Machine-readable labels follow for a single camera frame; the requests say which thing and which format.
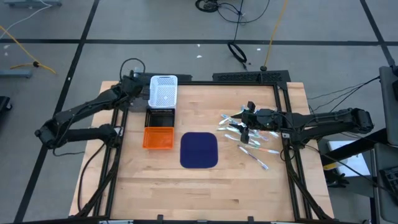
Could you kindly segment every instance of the black cable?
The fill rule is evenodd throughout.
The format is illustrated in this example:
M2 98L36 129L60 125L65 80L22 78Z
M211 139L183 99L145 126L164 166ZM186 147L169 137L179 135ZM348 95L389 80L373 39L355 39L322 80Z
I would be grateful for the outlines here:
M284 153L285 149L282 149L281 152L279 153L279 157L282 161L286 162L285 159L282 158L282 154ZM293 150L293 156L289 158L289 161L291 161L292 159L294 159L294 157L296 156L296 150Z
M328 96L328 95L332 95L332 94L334 94L334 93L339 93L339 92L341 92L341 91L348 90L348 89L350 89L350 88L355 88L355 87L360 86L360 85L362 85L362 84L364 84L364 83L360 83L360 84L357 84L357 85L354 85L354 86L349 86L349 87L344 88L344 89L342 89L342 90L333 91L333 92L331 92L331 93L322 94L322 95L319 95L319 96L316 96L316 97L307 98L307 100L314 100L314 99L317 99L317 98L320 98L320 97L323 97L323 96Z
M241 7L240 7L240 9L239 9L238 21L240 21L240 19L241 19L241 13L240 13L240 12L242 11L242 6L243 6L243 0L241 1ZM237 61L239 61L239 62L242 63L243 69L247 70L247 66L246 66L245 63L248 61L248 58L247 58L246 55L244 54L243 50L235 44L236 36L237 36L237 34L238 34L238 28L239 28L239 23L236 23L236 29L235 29L234 40L231 41L231 42L228 42L227 46L228 46L228 48L229 48L229 51L234 55L234 58L235 58ZM232 47L234 47L234 48L241 54L241 56L239 56L239 55L233 50Z
M311 105L308 105L308 107L310 108L310 114L315 114L314 110L312 109Z
M205 2L205 5L203 7L200 7L200 3L202 1ZM197 0L195 2L195 6L202 12L215 12L218 9L217 0Z
M360 139L360 137L350 136L350 135L348 135L348 134L346 134L346 133L339 133L339 134L342 134L342 135L347 136L347 137L350 137L350 138Z
M350 91L348 91L348 92L346 92L346 93L343 93L343 94L341 94L340 96L337 96L336 98L332 99L331 101L329 101L329 102L327 102L327 103L324 103L324 104L318 106L317 108L315 108L314 111L318 110L319 108L321 108L321 107L323 107L323 106L329 105L329 104L331 104L333 101L337 100L338 98L341 98L341 97L343 97L343 96L345 96L345 95L347 95L347 94L350 94L351 92L356 91L356 90L358 90L358 87L355 88L355 89L352 89L352 90L350 90Z
M129 59L125 60L125 61L122 63L122 65L120 66L120 71L119 71L119 79L120 79L120 81L122 80L122 69L123 69L124 64L125 64L126 62L128 62L128 61L131 61L131 60L136 60L136 61L140 62L140 63L142 64L142 66L144 67L144 71L142 71L142 72L145 73L146 66L145 66L145 63L144 63L142 60L140 60L140 59L138 59L138 58L129 58Z
M367 84L373 82L374 80L377 80L378 78L379 78L379 77L376 77L376 78L373 78L373 79L371 79L371 80L369 80L369 81L367 81L367 82L357 84L357 85L355 85L355 86L358 86L358 85L360 85L360 86L359 86L359 87L356 87L356 88L353 88L354 86L350 86L350 87L347 87L347 88L345 88L345 89L343 89L343 90L334 91L334 92L332 92L332 93L328 93L328 94L325 94L325 95L316 96L316 97L314 97L314 98L308 98L308 100L316 99L316 98L319 98L319 97L322 97L322 96L327 96L327 95L330 95L330 94L333 94L333 93L338 93L338 92L347 90L347 89L349 89L349 88L353 88L352 90L350 90L350 91L348 91L348 92L346 92L346 93L343 93L343 94L337 96L336 98L332 99L331 101L329 101L329 102L327 102L327 103L324 103L324 104L318 106L317 108L314 109L314 111L316 111L316 110L318 110L319 108L321 108L321 107L323 107L323 106L326 106L326 105L329 105L330 103L332 103L333 101L337 100L338 98L341 98L342 96L345 96L345 95L348 94L348 96L345 98L345 99L347 99L347 98L348 98L349 96L351 96L354 92L358 91L361 87L363 87L363 86L365 86L365 85L367 85ZM332 112L340 103L338 103L330 112Z
M94 157L96 157L98 155L98 153L100 153L100 151L102 150L102 148L104 148L104 146L105 146L105 143L103 143L102 146L99 147L99 149L88 159L85 166L81 170L80 180L79 180L79 188L78 188L78 192L77 192L77 209L79 210L79 212L81 212L80 201L81 201L81 186L83 185L83 176L88 167L88 164L94 159Z
M76 115L80 114L84 109L86 109L86 108L89 107L89 106L101 105L101 104L105 104L105 103L107 103L107 102L108 102L108 101L101 101L101 102L97 102L97 103L91 103L91 104L87 104L87 105L83 106L82 108L80 108L80 109L76 112L76 114L74 114L74 115L72 116L72 118L70 119L67 128L65 129L65 131L64 131L63 134L62 134L62 136L60 137L60 139L59 139L59 140L57 141L57 143L55 144L55 148L54 148L54 149L57 148L57 146L60 144L60 141L61 141L61 140L63 139L63 137L65 137L65 135L67 134L67 132L68 132L70 126L73 124L73 120L75 119Z
M371 80L367 81L366 83L363 83L361 86L357 87L353 92L351 92L348 96L346 96L343 100L341 100L333 109L330 110L330 112L332 112L334 109L336 109L336 107L338 105L340 105L342 102L344 102L349 96L351 96L352 94L354 94L356 91L358 91L361 87L373 82L374 80L379 79L380 76L376 77L376 78L372 78Z
M229 3L221 3L221 4L219 4L219 7L218 7L218 9L217 9L217 12L218 12L218 14L219 14L224 20L226 20L226 21L228 21L228 22L237 23L237 24L248 24L248 23L250 23L250 22L254 22L254 21L259 20L259 19L266 13L266 11L267 11L267 9L268 9L268 6L269 6L269 2L270 2L270 0L268 0L267 6L266 6L266 8L263 10L263 12L261 13L260 16L258 16L258 17L255 18L255 19L252 19L252 20L250 20L250 21L246 21L246 22L241 22L240 20L239 20L239 21L232 21L232 20L229 20L229 19L225 18L225 17L220 13L220 8L222 8L222 7L220 7L220 6L226 4L226 5L230 5L230 6L234 7L232 4L229 4ZM240 15L242 14L242 11L238 11L238 10L236 9L236 7L234 7L234 9L236 10L236 14L240 14Z
M53 149L52 154L53 154L54 156L56 156L56 157L67 156L67 155L79 155L79 154L85 153L84 151L81 151L81 152L66 152L66 153L63 153L63 154L56 154L56 153L55 153L55 150L56 150L56 149Z
M235 36L234 36L234 43L236 40L236 35L238 34L238 28L239 28L239 21L241 20L241 15L242 15L242 7L243 7L243 0L241 1L241 7L239 8L238 12L238 22L236 23L236 29L235 29Z
M354 172L355 174L357 174L358 176L360 176L360 177L366 179L367 181L369 181L369 182L372 184L373 187L379 187L380 189L383 189L383 190L385 190L387 193L391 194L392 196L398 197L398 194L395 194L394 192L390 191L389 189L387 189L387 188L385 188L385 187L383 187L383 186L380 186L380 185L379 185L378 183L376 183L375 181L373 181L373 180L371 180L371 179L365 177L364 175L360 174L359 172L357 172L356 170L354 170L354 169L351 168L350 166L346 165L345 163L340 162L340 161L338 161L338 160L336 160L336 159L334 159L334 158L332 158L332 157L330 157L330 156L328 156L328 155L326 155L326 154L321 154L321 152L320 152L318 149L316 149L315 147L309 146L309 145L307 145L307 144L305 144L305 146L308 146L308 147L314 149L315 151L317 151L317 152L319 153L319 155L325 156L326 158L328 158L328 159L330 159L330 160L332 160L332 161L334 161L334 162L338 162L338 163L340 163L341 165L347 167L349 170L353 171L353 172Z
M348 131L347 133L352 134L353 136L355 136L355 137L349 136L349 137L352 137L352 138L356 138L356 139L365 139L365 140L371 141L371 142L373 142L373 143L379 143L379 144L383 144L383 145L385 145L385 146L390 146L390 147L398 147L398 146L395 146L395 145L392 145L392 144L384 144L384 143L382 143L382 142L378 142L378 141L375 141L375 140L373 140L373 139L369 139L369 138L367 138L367 137L362 137L362 136L360 136L360 135L357 135L357 134L352 133L352 132L349 132L349 131Z

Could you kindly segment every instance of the orange tray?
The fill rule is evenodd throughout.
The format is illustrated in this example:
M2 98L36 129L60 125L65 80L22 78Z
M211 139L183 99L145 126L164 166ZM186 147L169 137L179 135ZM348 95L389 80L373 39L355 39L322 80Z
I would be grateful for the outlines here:
M172 149L174 127L146 127L142 147L144 149Z

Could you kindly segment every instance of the cable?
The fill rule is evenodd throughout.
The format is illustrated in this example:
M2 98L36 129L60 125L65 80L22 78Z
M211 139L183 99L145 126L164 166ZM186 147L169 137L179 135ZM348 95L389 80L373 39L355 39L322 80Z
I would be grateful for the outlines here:
M385 145L385 146L398 147L398 146L395 146L395 145L392 145L392 144L384 144L384 143L382 143L382 142L378 142L378 141L375 141L375 140L373 140L373 139L369 139L369 138L367 138L367 137L362 137L362 136L360 136L360 135L357 135L357 134L352 133L352 132L349 132L349 131L348 131L347 133L352 134L353 136L349 136L349 135L343 134L343 133L340 133L340 134L345 135L345 136L348 136L348 137L351 137L351 138L365 139L365 140L371 141L371 142L373 142L373 143L383 144L383 145Z
M241 7L239 9L239 13L238 13L238 21L241 20L241 11L242 11L242 6L243 6L243 0L241 1ZM236 35L238 34L238 28L239 28L239 23L236 23L236 29L235 29L235 36L234 36L234 40L231 42L228 42L227 46L229 51L232 53L232 55L234 56L234 58L242 63L243 69L247 70L247 66L246 66L246 62L248 61L248 58L246 57L246 55L244 54L243 50L237 46L235 44L235 40L236 40ZM240 54L241 56L239 56L233 49L232 47L234 47Z
M78 188L78 192L77 192L77 209L79 210L79 212L81 212L81 207L80 207L81 203L80 202L81 202L81 186L83 185L83 176L88 167L88 164L94 159L94 157L96 157L98 155L98 153L100 153L100 151L102 150L102 148L104 148L104 146L105 146L105 143L103 143L102 146L99 147L99 149L97 149L97 151L88 159L85 166L81 170L80 180L79 180L79 188Z
M347 136L347 137L350 137L350 138L360 139L360 137L350 136L350 135L348 135L348 134L346 134L346 133L339 133L339 134L342 134L342 135Z
M282 161L286 162L285 159L282 158L282 154L284 153L285 149L282 149L281 152L279 153L279 157ZM289 161L291 161L292 159L294 159L294 157L296 156L296 150L293 150L293 156L289 158Z
M373 82L374 80L379 79L380 76L376 77L376 78L372 78L371 80L367 81L366 83L363 83L361 86L357 87L353 92L351 92L348 96L346 96L343 100L341 100L333 109L330 110L330 112L332 112L334 109L336 109L336 107L338 105L340 105L342 102L344 102L349 96L351 96L352 94L354 94L356 91L358 91L361 87Z
M6 30L6 29L4 29L2 26L0 26L0 29L1 30L3 30L4 31L4 33L5 34L7 34L34 62L33 62L33 66L34 67L43 67L44 69L47 69L47 70L50 70L52 73L54 73L54 74L56 74L56 72L55 72L55 70L54 69L52 69L52 68L50 68L50 67L48 67L48 66L45 66L45 65L43 65L43 64L41 64L40 62L39 62L39 60L37 60L35 57L33 57L25 48L24 48L24 46L22 46L22 44L20 44L19 42L18 42L18 40L16 40L15 39L15 37L13 37L10 33L8 33L8 31ZM26 65L30 65L30 64L22 64L22 65L16 65L16 66L13 66L13 67L11 67L11 69L13 69L13 68L19 68L19 67L22 67L22 66L26 66Z
M0 36L0 39L2 39L2 38L4 37L4 35L6 35L6 31L8 31L9 29L11 29L13 26L17 25L17 24L20 23L20 22L24 22L25 20L30 19L32 16L36 15L36 14L39 13L40 11L43 11L44 9L48 9L48 8L52 7L52 5L43 2L43 0L39 0L39 1L40 1L41 3L43 3L46 7L43 7L43 8L41 8L41 9L35 11L34 13L32 13L30 16L26 17L25 19L21 19L20 21L11 24L11 25L4 31L4 33Z
M238 22L236 23L235 37L234 37L234 41L233 41L234 43L235 43L235 40L236 40L236 35L238 34L238 27L239 27L239 21L241 20L242 7L243 7L243 0L241 1L241 7L239 8Z
M321 107L323 107L323 106L329 105L330 103L332 103L333 101L337 100L338 98L341 98L342 96L345 96L345 95L349 94L349 95L345 98L345 99L347 99L347 98L348 98L349 96L351 96L354 92L358 91L361 87L367 85L368 83L373 82L374 80L377 80L378 78L379 78L379 77L376 77L376 78L373 78L373 79L371 79L371 80L369 80L369 81L367 81L367 82L360 83L360 84L357 84L357 85L355 85L355 86L350 86L350 87L347 87L347 88L342 89L342 90L338 90L338 91L334 91L334 92L327 93L327 94L324 94L324 95L316 96L316 97L314 97L314 98L308 98L308 100L313 100L313 99L316 99L316 98L319 98L319 97L322 97L322 96L328 96L328 95L333 94L333 93L338 93L338 92L347 90L347 89L349 89L349 88L353 88L352 90L350 90L350 91L348 91L348 92L346 92L346 93L343 93L343 94L337 96L336 98L332 99L331 101L329 101L329 102L327 102L327 103L324 103L324 104L318 106L317 108L314 109L314 111L316 111L316 110L318 110L319 108L321 108Z
M356 170L354 170L354 169L351 168L350 166L344 164L343 162L340 162L340 161L338 161L338 160L336 160L336 159L334 159L334 158L332 158L332 157L330 157L330 156L328 156L328 155L326 155L326 154L321 154L321 152L320 152L318 149L316 149L315 147L309 146L309 145L307 145L307 144L305 144L305 146L308 146L308 147L314 149L315 151L317 151L317 152L319 153L319 155L325 156L326 158L328 158L328 159L330 159L330 160L332 160L332 161L334 161L334 162L338 162L338 163L340 163L341 165L347 167L349 170L353 171L353 172L354 172L355 174L357 174L358 176L360 176L360 177L366 179L367 181L369 181L369 182L372 184L373 187L379 187L380 189L383 189L383 190L385 190L387 193L391 194L392 196L398 197L398 194L395 194L394 192L390 191L389 189L387 189L387 188L385 188L385 187L383 187L383 186L380 186L380 185L379 185L378 183L376 183L375 181L373 181L373 180L371 180L371 179L365 177L364 175L360 174L359 172L357 172Z
M138 59L138 58L129 58L129 59L126 59L126 60L122 63L122 65L120 66L120 72L119 72L120 81L122 80L122 69L123 69L124 64L125 64L126 62L128 62L128 61L131 61L131 60L136 60L136 61L140 62L140 63L142 64L142 66L144 67L143 73L145 73L146 66L145 66L145 63L144 63L142 60L140 60L140 59Z
M70 121L68 122L67 128L65 129L65 131L63 132L63 134L61 135L61 137L59 138L59 140L57 141L57 143L55 143L55 146L54 146L55 148L53 148L53 150L56 150L57 146L60 144L60 142L62 141L63 137L65 137L65 135L67 134L67 132L68 132L70 126L73 124L73 120L75 119L76 115L80 114L84 109L86 109L86 108L89 107L89 106L96 106L96 105L101 105L101 104L105 104L105 103L108 103L108 101L101 101L101 102L97 102L97 103L91 103L91 104L87 104L87 105L83 106L82 108L80 108L80 109L72 116L72 118L71 118ZM57 134L55 135L55 138L57 139L58 136L59 136L59 130L57 131Z
M275 36L276 30L278 29L278 26L279 26L279 24L280 24L280 21L282 20L282 16L284 15L284 12L285 12L285 10L286 10L287 1L288 1L288 0L285 0L285 2L284 2L284 6L283 6L283 8L282 8L282 11L281 11L280 14L279 14L278 21L276 22L275 27L274 27L274 31L272 32L271 39L270 39L270 41L269 41L269 46L268 46L266 61L264 62L264 68L267 68L267 62L268 62L268 58L269 58L269 53L271 52L272 41L274 40L274 36Z
M63 154L56 154L56 153L55 153L55 150L56 150L56 149L53 149L52 154L53 154L54 156L56 156L56 157L67 156L67 155L79 155L79 154L85 153L84 151L81 151L81 152L66 152L66 153L63 153Z
M314 110L312 109L311 105L308 105L308 108L310 108L310 114L315 114Z
M203 7L200 7L200 3L202 1L205 2L205 5ZM195 2L195 6L197 9L201 10L202 12L215 12L218 9L217 0L197 0Z
M229 3L221 3L221 4L219 4L219 7L218 7L218 9L217 9L217 12L218 12L218 14L219 14L224 20L226 20L226 21L228 21L228 22L239 23L239 24L248 24L248 23L250 23L250 22L254 22L254 21L259 20L259 19L266 13L266 11L267 11L267 9L268 9L268 6L269 6L269 2L270 2L270 0L268 0L267 6L266 6L266 8L263 10L263 12L260 14L260 16L258 16L258 17L255 18L255 19L252 19L252 20L250 20L250 21L245 21L245 22L241 22L241 21L231 21L231 20L225 18L225 17L220 13L220 8L223 8L223 7L221 7L222 5L225 4L225 5L229 5L229 6L234 7L232 4L229 4ZM237 10L235 7L234 7L234 9L236 10L236 12L234 12L235 14L242 14L242 12L239 11L239 10Z
M357 84L357 85L355 85L355 86L350 86L350 87L344 88L344 89L342 89L342 90L337 90L337 91L334 91L334 92L331 92L331 93L322 94L322 95L319 95L319 96L316 96L316 97L307 98L307 100L314 100L314 99L317 99L317 98L320 98L320 97L323 97L323 96L328 96L328 95L332 95L332 94L334 94L334 93L339 93L339 92L344 91L344 90L347 90L347 89L349 89L349 88L355 88L355 87L360 86L360 85L362 85L362 84L364 84L364 83L360 83L360 84Z
M317 108L315 108L314 111L318 110L319 108L321 108L321 107L323 107L323 106L326 106L326 105L331 104L333 101L335 101L335 100L337 100L338 98L343 97L343 96L345 96L345 95L347 95L347 94L350 94L352 91L356 91L356 89L352 89L352 90L350 90L350 91L348 91L348 92L346 92L346 93L341 94L340 96L337 96L336 98L332 99L331 101L329 101L329 102L327 102L327 103L324 103L324 104L318 106Z

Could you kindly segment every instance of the wooden table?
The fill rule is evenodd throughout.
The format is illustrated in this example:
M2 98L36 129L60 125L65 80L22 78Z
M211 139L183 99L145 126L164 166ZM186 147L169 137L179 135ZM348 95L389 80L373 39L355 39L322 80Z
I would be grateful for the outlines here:
M101 91L115 82L103 82ZM308 114L303 83L288 83L292 111ZM221 114L235 114L241 105L253 101L257 108L275 109L275 97L268 86L178 86L175 115L175 143L172 150L142 148L145 113L129 113L119 165L112 219L155 220L247 220L293 221L292 202L285 163L279 155L252 151L269 166L260 165L240 151L236 141L216 131ZM95 114L93 126L110 123L112 111ZM185 169L180 165L180 139L186 132L210 132L218 140L218 164L211 169ZM280 139L270 136L264 147L280 151ZM89 141L82 167L100 147ZM308 191L333 216L320 156L302 149L302 164ZM82 190L82 205L97 189L104 149L89 164ZM104 193L102 211L107 193ZM305 217L302 196L297 189L300 216ZM77 186L70 214L77 213Z

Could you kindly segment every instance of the white plastic basket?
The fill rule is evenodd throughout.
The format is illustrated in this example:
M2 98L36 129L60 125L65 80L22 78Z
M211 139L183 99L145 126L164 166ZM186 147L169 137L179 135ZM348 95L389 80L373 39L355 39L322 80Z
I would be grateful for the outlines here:
M175 75L155 75L150 79L151 108L175 108L177 104L177 84Z

